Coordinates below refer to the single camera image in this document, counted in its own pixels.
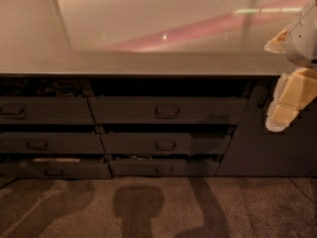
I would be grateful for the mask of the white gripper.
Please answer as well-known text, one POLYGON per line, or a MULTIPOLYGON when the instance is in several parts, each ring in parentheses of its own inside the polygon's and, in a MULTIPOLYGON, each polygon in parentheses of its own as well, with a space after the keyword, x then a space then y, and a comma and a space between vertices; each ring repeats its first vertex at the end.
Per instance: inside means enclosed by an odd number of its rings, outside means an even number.
POLYGON ((317 97, 317 0, 308 1, 290 26, 268 41, 264 49, 273 54, 286 53, 289 61, 305 66, 284 72, 277 81, 265 120, 266 128, 277 133, 317 97))

